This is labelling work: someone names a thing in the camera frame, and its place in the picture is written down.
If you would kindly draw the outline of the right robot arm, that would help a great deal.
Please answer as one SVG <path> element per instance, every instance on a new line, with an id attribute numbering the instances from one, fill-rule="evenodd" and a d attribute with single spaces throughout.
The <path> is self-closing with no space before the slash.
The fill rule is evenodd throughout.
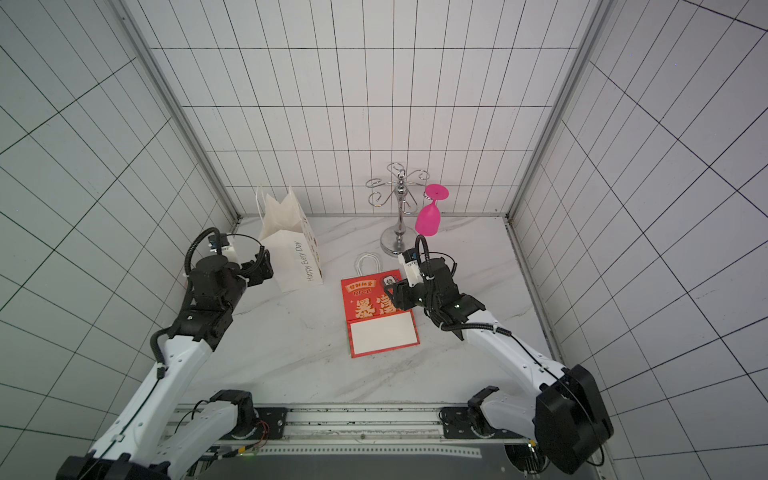
<path id="1" fill-rule="evenodd" d="M 489 385 L 467 402 L 459 426 L 480 439 L 511 433 L 526 448 L 509 446 L 507 455 L 523 473 L 538 474 L 553 465 L 573 474 L 603 455 L 613 436 L 596 380 L 581 365 L 566 367 L 518 339 L 475 297 L 459 290 L 456 268 L 446 256 L 434 257 L 424 236 L 398 256 L 403 280 L 385 286 L 394 306 L 416 307 L 441 331 L 480 349 L 520 387 L 518 394 Z"/>

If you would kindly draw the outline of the black mounting plate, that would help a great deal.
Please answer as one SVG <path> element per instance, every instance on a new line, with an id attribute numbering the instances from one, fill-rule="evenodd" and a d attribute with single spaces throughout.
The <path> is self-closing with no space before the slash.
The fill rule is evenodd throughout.
<path id="1" fill-rule="evenodd" d="M 476 407 L 443 407 L 438 417 L 446 439 L 489 439 L 497 433 Z"/>
<path id="2" fill-rule="evenodd" d="M 288 409 L 284 407 L 258 407 L 255 410 L 255 423 L 245 440 L 249 443 L 281 440 L 287 416 Z"/>

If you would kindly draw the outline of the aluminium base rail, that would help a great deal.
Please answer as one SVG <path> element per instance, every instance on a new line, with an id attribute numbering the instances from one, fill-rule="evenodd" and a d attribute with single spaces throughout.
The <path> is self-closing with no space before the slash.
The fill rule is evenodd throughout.
<path id="1" fill-rule="evenodd" d="M 201 460 L 227 455 L 426 454 L 479 457 L 485 445 L 513 445 L 516 452 L 542 454 L 534 440 L 508 429 L 489 439 L 454 440 L 443 437 L 438 414 L 443 407 L 466 404 L 262 404 L 288 409 L 281 440 L 249 443 L 226 435 L 198 455 Z"/>

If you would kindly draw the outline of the white Happy Every Day bag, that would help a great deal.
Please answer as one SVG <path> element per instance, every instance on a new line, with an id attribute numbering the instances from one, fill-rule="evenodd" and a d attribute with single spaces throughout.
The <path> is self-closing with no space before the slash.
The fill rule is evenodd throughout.
<path id="1" fill-rule="evenodd" d="M 323 284 L 319 245 L 291 188 L 282 201 L 256 190 L 262 221 L 258 237 L 271 255 L 274 277 L 283 293 Z"/>

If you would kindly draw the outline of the green Fresh paper bag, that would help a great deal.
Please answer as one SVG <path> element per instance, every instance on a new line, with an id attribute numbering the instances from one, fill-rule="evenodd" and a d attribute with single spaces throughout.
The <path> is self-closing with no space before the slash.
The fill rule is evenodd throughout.
<path id="1" fill-rule="evenodd" d="M 354 268 L 358 277 L 381 273 L 383 271 L 382 259 L 375 252 L 363 252 L 356 257 Z"/>

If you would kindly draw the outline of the red printed paper bag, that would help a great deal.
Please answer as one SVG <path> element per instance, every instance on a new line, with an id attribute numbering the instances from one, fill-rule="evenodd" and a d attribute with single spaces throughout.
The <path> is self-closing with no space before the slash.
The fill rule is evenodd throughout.
<path id="1" fill-rule="evenodd" d="M 341 281 L 352 358 L 420 344 L 413 314 L 396 308 L 385 292 L 401 279 L 398 270 L 390 270 Z"/>

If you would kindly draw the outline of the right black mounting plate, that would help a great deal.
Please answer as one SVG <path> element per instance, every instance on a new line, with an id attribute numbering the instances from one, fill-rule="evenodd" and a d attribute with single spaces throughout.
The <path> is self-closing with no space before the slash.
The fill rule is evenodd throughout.
<path id="1" fill-rule="evenodd" d="M 497 433 L 476 407 L 443 407 L 438 417 L 446 439 L 489 439 Z"/>

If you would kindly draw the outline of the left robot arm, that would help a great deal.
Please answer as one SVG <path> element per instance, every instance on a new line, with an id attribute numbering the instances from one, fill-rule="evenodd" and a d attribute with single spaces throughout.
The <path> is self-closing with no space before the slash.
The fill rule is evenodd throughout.
<path id="1" fill-rule="evenodd" d="M 239 263 L 228 234 L 203 230 L 184 258 L 185 295 L 173 323 L 150 337 L 155 366 L 117 419 L 83 456 L 70 456 L 59 479 L 181 479 L 223 437 L 253 448 L 270 426 L 244 390 L 225 389 L 203 400 L 171 436 L 167 425 L 189 384 L 217 349 L 249 287 L 274 275 L 270 253 L 258 247 Z"/>

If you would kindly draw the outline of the pink plastic wine glass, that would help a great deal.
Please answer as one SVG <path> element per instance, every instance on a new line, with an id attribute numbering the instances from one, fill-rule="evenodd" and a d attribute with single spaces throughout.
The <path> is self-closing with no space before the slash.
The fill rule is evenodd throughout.
<path id="1" fill-rule="evenodd" d="M 425 187 L 424 195 L 430 202 L 419 212 L 415 231 L 425 237 L 431 237 L 438 233 L 441 223 L 441 212 L 437 203 L 446 200 L 450 193 L 443 185 L 431 184 Z"/>

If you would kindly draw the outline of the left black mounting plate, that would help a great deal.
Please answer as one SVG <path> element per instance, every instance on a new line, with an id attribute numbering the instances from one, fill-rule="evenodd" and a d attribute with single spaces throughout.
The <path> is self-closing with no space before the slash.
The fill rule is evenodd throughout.
<path id="1" fill-rule="evenodd" d="M 281 440 L 287 416 L 288 409 L 284 407 L 258 407 L 255 410 L 255 423 L 245 440 L 249 443 Z"/>

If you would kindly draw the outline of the chrome cup holder stand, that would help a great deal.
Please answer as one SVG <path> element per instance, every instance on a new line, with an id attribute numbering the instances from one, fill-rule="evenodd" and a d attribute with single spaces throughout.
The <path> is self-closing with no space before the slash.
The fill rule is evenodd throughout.
<path id="1" fill-rule="evenodd" d="M 400 162 L 391 162 L 386 169 L 389 179 L 371 178 L 365 186 L 371 191 L 368 203 L 373 208 L 392 204 L 397 213 L 396 223 L 385 229 L 380 236 L 382 251 L 396 257 L 415 243 L 416 232 L 406 224 L 406 218 L 418 210 L 419 202 L 410 189 L 425 187 L 430 175 L 423 169 L 409 171 Z"/>

